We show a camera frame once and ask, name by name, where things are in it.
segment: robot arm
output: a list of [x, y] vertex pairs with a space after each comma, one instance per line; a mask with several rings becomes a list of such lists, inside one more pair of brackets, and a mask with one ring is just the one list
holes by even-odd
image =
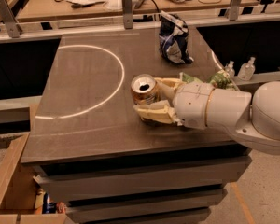
[[253, 149], [280, 154], [280, 82], [248, 92], [215, 89], [192, 82], [180, 87], [173, 100], [185, 127], [214, 128]]

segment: plastic bottle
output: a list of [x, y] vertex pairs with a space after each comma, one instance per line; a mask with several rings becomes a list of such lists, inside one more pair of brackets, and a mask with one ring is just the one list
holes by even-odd
[[234, 64], [234, 61], [230, 61], [230, 63], [228, 65], [225, 66], [225, 71], [230, 74], [230, 77], [234, 77], [235, 75], [235, 71], [233, 69], [233, 64]]
[[239, 74], [237, 75], [241, 80], [250, 80], [255, 72], [254, 66], [255, 57], [251, 57], [247, 63], [241, 66]]

